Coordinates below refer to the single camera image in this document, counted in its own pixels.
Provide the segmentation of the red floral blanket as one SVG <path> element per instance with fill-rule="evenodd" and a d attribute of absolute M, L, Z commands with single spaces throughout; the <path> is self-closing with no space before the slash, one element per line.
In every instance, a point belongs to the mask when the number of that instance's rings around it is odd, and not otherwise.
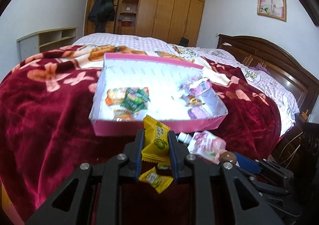
<path fill-rule="evenodd" d="M 98 137 L 89 113 L 106 53 L 146 55 L 202 65 L 228 109 L 215 130 L 229 151 L 267 157 L 281 135 L 275 102 L 249 85 L 242 71 L 211 53 L 177 55 L 159 49 L 70 45 L 33 55 L 1 82 L 1 208 L 24 224 L 83 162 L 102 163 L 129 138 Z"/>

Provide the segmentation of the wooden wardrobe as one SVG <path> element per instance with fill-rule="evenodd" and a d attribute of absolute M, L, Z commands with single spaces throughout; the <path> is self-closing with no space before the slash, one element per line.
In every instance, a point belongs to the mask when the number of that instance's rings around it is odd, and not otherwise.
<path fill-rule="evenodd" d="M 87 1 L 89 15 L 96 0 Z M 197 43 L 205 0 L 114 0 L 113 21 L 98 24 L 85 18 L 84 34 L 106 32 L 153 37 L 188 46 Z"/>

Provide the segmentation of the pink cardboard box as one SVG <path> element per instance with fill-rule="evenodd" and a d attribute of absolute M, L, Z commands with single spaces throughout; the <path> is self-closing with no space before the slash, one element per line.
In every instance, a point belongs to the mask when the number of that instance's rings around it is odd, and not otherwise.
<path fill-rule="evenodd" d="M 95 135 L 134 135 L 138 129 L 142 129 L 146 115 L 166 124 L 177 133 L 218 128 L 228 114 L 228 109 L 213 89 L 198 97 L 212 113 L 207 119 L 191 119 L 188 110 L 193 106 L 187 106 L 180 95 L 182 84 L 194 76 L 202 76 L 205 70 L 203 65 L 159 56 L 105 54 L 89 115 Z M 134 121 L 114 121 L 114 110 L 125 108 L 105 103 L 107 91 L 120 87 L 147 87 L 149 90 L 148 108 L 140 110 Z"/>

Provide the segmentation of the green snack packet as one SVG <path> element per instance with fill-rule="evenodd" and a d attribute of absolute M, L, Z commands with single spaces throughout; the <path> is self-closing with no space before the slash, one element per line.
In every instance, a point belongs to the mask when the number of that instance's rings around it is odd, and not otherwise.
<path fill-rule="evenodd" d="M 121 107 L 130 112 L 137 112 L 148 108 L 150 102 L 149 90 L 147 87 L 128 87 L 121 102 Z"/>

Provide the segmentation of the framed wedding photo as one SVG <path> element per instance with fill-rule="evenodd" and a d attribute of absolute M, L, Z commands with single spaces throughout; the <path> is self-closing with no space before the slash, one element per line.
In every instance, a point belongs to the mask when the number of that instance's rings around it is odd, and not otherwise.
<path fill-rule="evenodd" d="M 258 0 L 257 14 L 287 21 L 287 0 Z"/>

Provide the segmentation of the purple jelly cup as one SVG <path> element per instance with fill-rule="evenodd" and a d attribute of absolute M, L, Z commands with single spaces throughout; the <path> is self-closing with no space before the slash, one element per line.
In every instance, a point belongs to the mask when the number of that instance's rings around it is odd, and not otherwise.
<path fill-rule="evenodd" d="M 191 119 L 207 119 L 212 116 L 212 113 L 209 109 L 205 108 L 203 105 L 200 105 L 189 109 L 188 115 Z"/>

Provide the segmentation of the yellow candy packet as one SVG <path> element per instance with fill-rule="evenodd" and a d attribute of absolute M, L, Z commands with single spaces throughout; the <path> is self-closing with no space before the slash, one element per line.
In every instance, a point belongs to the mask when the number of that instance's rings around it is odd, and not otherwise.
<path fill-rule="evenodd" d="M 170 164 L 168 133 L 170 127 L 146 115 L 144 125 L 144 148 L 142 161 L 164 165 Z"/>
<path fill-rule="evenodd" d="M 160 194 L 170 186 L 174 179 L 171 176 L 157 174 L 156 168 L 153 167 L 152 169 L 140 175 L 138 181 L 148 183 L 156 190 L 156 192 Z"/>

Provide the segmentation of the wooden headboard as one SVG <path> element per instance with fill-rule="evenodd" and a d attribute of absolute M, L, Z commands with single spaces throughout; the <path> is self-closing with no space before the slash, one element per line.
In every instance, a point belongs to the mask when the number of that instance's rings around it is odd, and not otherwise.
<path fill-rule="evenodd" d="M 306 70 L 286 50 L 278 45 L 253 36 L 219 34 L 217 47 L 231 53 L 238 62 L 248 67 L 258 64 L 290 91 L 298 104 L 299 117 L 309 121 L 318 99 L 318 79 Z"/>

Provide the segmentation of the low white shelf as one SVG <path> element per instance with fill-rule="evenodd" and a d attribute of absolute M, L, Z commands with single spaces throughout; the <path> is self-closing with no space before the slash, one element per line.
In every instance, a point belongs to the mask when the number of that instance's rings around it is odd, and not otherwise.
<path fill-rule="evenodd" d="M 21 37 L 17 40 L 20 59 L 23 61 L 32 55 L 71 45 L 76 39 L 76 32 L 76 27 L 68 27 L 41 30 Z"/>

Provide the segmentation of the pink checked bedsheet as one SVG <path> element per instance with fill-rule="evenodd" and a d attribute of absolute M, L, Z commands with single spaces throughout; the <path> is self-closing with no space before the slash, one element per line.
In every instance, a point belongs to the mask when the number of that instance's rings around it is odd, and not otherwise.
<path fill-rule="evenodd" d="M 145 51 L 151 56 L 157 51 L 167 52 L 176 55 L 173 45 L 160 39 L 151 37 L 139 37 L 133 35 L 116 35 L 108 33 L 90 34 L 74 42 L 74 45 L 124 45 L 131 49 Z M 238 62 L 235 57 L 223 49 L 206 49 L 199 47 L 186 48 L 187 59 L 204 57 L 216 63 L 238 67 L 244 75 L 244 79 L 249 85 L 259 89 L 266 96 L 270 97 L 277 105 L 281 118 L 281 133 L 284 135 L 296 123 L 295 114 L 299 113 L 299 107 L 293 94 L 288 91 L 282 84 L 275 80 L 270 74 L 263 70 L 255 70 L 253 67 L 247 67 Z"/>

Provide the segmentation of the orange cracker packet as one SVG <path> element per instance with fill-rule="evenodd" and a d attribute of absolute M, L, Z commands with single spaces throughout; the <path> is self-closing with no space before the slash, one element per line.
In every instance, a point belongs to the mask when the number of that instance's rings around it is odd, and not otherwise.
<path fill-rule="evenodd" d="M 125 98 L 126 91 L 126 87 L 109 89 L 106 93 L 105 103 L 108 106 L 121 105 Z"/>

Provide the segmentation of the chocolate ball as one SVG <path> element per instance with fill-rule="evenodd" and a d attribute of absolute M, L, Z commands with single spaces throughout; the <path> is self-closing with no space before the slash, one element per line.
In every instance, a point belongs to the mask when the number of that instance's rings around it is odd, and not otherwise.
<path fill-rule="evenodd" d="M 237 163 L 237 157 L 235 156 L 233 152 L 225 151 L 219 156 L 219 161 L 220 162 L 228 161 L 232 163 L 233 165 L 235 165 Z"/>

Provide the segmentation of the burger gummy packet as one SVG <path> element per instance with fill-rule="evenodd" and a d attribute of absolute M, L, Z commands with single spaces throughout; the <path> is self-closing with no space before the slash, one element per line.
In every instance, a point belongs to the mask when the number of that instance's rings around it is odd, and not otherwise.
<path fill-rule="evenodd" d="M 114 110 L 114 121 L 134 121 L 139 112 L 138 111 L 129 111 L 127 109 L 117 109 Z"/>
<path fill-rule="evenodd" d="M 205 102 L 203 102 L 199 98 L 196 98 L 193 95 L 183 96 L 183 99 L 187 106 L 202 106 L 205 104 Z"/>

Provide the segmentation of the black hanging jacket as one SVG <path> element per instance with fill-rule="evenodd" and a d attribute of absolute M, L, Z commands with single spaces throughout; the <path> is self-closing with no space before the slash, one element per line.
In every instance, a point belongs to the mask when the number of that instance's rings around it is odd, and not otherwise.
<path fill-rule="evenodd" d="M 95 26 L 95 32 L 105 32 L 107 22 L 115 20 L 114 0 L 95 0 L 88 20 Z"/>

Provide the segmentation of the pink peach jelly pouch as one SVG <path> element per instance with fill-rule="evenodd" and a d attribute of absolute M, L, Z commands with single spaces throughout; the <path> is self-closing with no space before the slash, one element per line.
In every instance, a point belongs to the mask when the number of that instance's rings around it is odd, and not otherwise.
<path fill-rule="evenodd" d="M 195 132 L 194 135 L 181 132 L 177 136 L 178 142 L 187 145 L 190 154 L 219 164 L 219 157 L 226 152 L 226 142 L 210 131 Z"/>

